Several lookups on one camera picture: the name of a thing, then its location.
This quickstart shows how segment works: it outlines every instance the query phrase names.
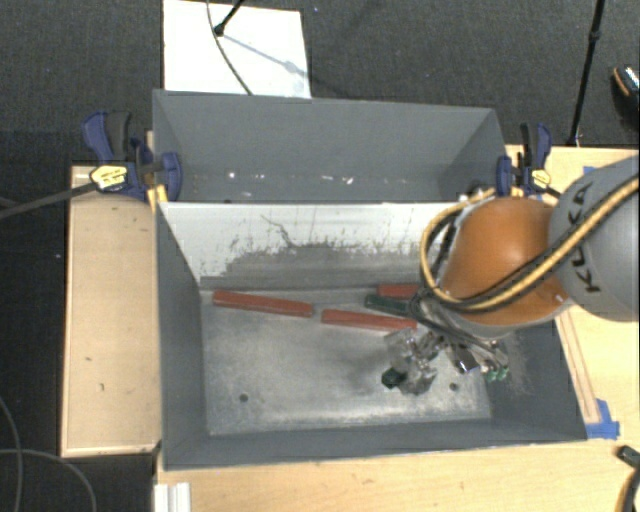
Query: red stick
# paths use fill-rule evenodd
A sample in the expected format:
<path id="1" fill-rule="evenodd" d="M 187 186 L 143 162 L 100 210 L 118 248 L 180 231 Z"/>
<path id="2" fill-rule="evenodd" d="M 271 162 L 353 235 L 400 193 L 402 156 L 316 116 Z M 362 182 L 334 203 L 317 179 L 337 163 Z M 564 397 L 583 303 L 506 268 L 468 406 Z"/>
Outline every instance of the red stick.
<path id="1" fill-rule="evenodd" d="M 213 303 L 223 308 L 259 311 L 273 315 L 300 316 L 309 318 L 313 315 L 313 305 L 295 300 L 275 299 L 263 295 L 216 290 Z"/>

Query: black pole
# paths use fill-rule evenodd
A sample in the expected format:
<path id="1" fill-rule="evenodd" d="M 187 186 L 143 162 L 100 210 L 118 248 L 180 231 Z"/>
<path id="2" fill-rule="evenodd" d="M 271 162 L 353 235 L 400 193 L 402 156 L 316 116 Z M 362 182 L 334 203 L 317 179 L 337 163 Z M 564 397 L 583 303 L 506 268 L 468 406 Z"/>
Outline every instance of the black pole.
<path id="1" fill-rule="evenodd" d="M 229 11 L 229 14 L 227 14 L 225 19 L 223 19 L 221 23 L 219 23 L 213 28 L 213 31 L 216 33 L 218 37 L 224 36 L 224 27 L 227 26 L 227 23 L 229 23 L 229 20 L 233 18 L 233 15 L 236 13 L 238 9 L 240 9 L 240 6 L 243 3 L 244 3 L 244 0 L 238 0 L 235 3 L 235 5 L 231 8 L 231 10 Z"/>
<path id="2" fill-rule="evenodd" d="M 582 106 L 584 104 L 584 96 L 587 92 L 587 82 L 589 81 L 589 73 L 591 72 L 591 63 L 593 62 L 593 54 L 596 51 L 596 43 L 600 39 L 600 22 L 602 21 L 602 13 L 604 12 L 604 1 L 598 0 L 596 10 L 593 13 L 593 21 L 591 23 L 591 31 L 589 32 L 589 47 L 587 48 L 587 57 L 582 68 L 582 79 L 580 81 L 580 92 L 578 93 L 578 101 L 576 102 L 576 110 L 573 113 L 573 123 L 571 124 L 571 134 L 567 139 L 567 146 L 578 145 L 578 124 L 580 124 L 580 116 L 582 115 Z"/>

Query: black cord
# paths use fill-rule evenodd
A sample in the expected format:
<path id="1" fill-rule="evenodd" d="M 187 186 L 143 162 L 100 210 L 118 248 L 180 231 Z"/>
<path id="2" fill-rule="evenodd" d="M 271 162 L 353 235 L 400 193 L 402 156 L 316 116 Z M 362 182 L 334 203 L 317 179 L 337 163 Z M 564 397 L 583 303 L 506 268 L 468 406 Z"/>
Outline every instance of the black cord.
<path id="1" fill-rule="evenodd" d="M 13 421 L 13 416 L 11 416 L 11 412 L 7 407 L 7 404 L 4 402 L 2 397 L 0 396 L 0 409 L 4 413 L 7 418 L 7 422 L 9 423 L 9 428 L 11 429 L 11 433 L 13 434 L 13 442 L 15 444 L 15 448 L 9 449 L 0 449 L 0 456 L 2 455 L 15 455 L 16 456 L 16 468 L 18 471 L 18 480 L 16 483 L 16 498 L 13 506 L 14 512 L 20 512 L 20 505 L 22 501 L 22 489 L 24 484 L 24 455 L 30 455 L 32 457 L 38 457 L 41 459 L 47 459 L 58 464 L 62 464 L 66 468 L 68 468 L 78 479 L 82 482 L 87 493 L 89 494 L 89 498 L 91 500 L 91 510 L 93 512 L 98 511 L 98 504 L 96 500 L 96 494 L 91 486 L 87 477 L 80 471 L 76 466 L 71 464 L 69 461 L 64 460 L 57 455 L 52 455 L 51 453 L 41 452 L 39 450 L 29 450 L 22 448 L 22 444 L 20 443 L 20 436 L 18 435 L 18 428 L 16 427 L 15 421 Z"/>
<path id="2" fill-rule="evenodd" d="M 220 55 L 222 55 L 222 58 L 224 59 L 225 63 L 227 64 L 227 67 L 229 68 L 231 73 L 233 73 L 233 76 L 236 78 L 238 83 L 242 86 L 242 88 L 247 93 L 247 95 L 248 96 L 253 96 L 253 92 L 251 92 L 251 89 L 249 89 L 249 87 L 244 82 L 244 80 L 242 79 L 240 74 L 236 71 L 236 68 L 233 67 L 233 64 L 229 60 L 229 57 L 227 57 L 227 53 L 224 51 L 224 48 L 222 47 L 222 44 L 220 43 L 220 40 L 218 38 L 218 34 L 216 34 L 216 28 L 213 25 L 213 20 L 211 19 L 211 10 L 209 9 L 209 6 L 210 6 L 209 0 L 205 0 L 205 1 L 206 1 L 206 4 L 207 4 L 207 19 L 209 20 L 209 27 L 211 28 L 211 35 L 213 36 L 213 40 L 215 41 L 216 46 L 218 47 L 218 50 L 220 51 Z"/>
<path id="3" fill-rule="evenodd" d="M 22 501 L 22 485 L 24 482 L 24 460 L 23 460 L 23 450 L 22 444 L 20 443 L 20 436 L 18 435 L 18 428 L 16 427 L 15 421 L 13 421 L 13 416 L 11 416 L 11 412 L 7 407 L 7 404 L 4 402 L 3 398 L 0 396 L 0 409 L 4 413 L 7 418 L 7 422 L 9 423 L 9 428 L 11 429 L 11 434 L 13 435 L 13 444 L 15 449 L 12 450 L 12 453 L 16 455 L 16 469 L 18 471 L 18 481 L 16 483 L 16 498 L 13 504 L 14 512 L 20 511 L 20 502 Z"/>
<path id="4" fill-rule="evenodd" d="M 636 468 L 631 480 L 629 480 L 629 485 L 624 493 L 624 500 L 622 502 L 622 512 L 636 512 L 636 506 L 633 502 L 636 499 L 638 486 L 640 486 L 640 468 Z"/>

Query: wooden board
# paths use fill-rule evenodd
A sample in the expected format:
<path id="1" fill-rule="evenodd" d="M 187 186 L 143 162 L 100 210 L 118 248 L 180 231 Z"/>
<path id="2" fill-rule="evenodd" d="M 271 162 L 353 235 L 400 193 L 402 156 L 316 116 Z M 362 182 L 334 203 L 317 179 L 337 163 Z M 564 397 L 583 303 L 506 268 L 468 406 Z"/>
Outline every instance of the wooden board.
<path id="1" fill-rule="evenodd" d="M 554 148 L 548 168 L 561 189 L 585 165 L 632 155 L 637 151 Z M 84 182 L 78 176 L 74 185 Z M 151 226 L 150 210 L 90 194 L 73 200 L 70 215 L 62 454 L 151 450 L 160 438 L 160 397 L 153 244 L 142 231 Z M 567 319 L 561 331 L 575 330 L 579 339 L 575 374 L 588 372 L 592 394 L 607 400 L 621 422 L 618 442 L 171 473 L 159 466 L 158 481 L 189 481 L 194 512 L 613 510 L 630 472 L 613 456 L 615 447 L 640 444 L 638 325 L 599 320 L 579 308 Z"/>
<path id="2" fill-rule="evenodd" d="M 72 170 L 73 186 L 90 168 Z M 151 451 L 160 440 L 148 205 L 71 201 L 60 446 L 63 457 Z"/>

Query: white paper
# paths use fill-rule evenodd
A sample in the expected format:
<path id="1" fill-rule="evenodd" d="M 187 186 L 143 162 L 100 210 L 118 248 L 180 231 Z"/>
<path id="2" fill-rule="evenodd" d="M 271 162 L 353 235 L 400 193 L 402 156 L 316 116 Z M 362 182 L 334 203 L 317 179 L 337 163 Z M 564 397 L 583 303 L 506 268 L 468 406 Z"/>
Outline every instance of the white paper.
<path id="1" fill-rule="evenodd" d="M 204 2 L 164 0 L 164 87 L 245 94 L 215 44 L 206 9 Z M 214 26 L 230 9 L 211 4 Z M 254 94 L 311 97 L 299 12 L 241 7 L 219 39 Z"/>

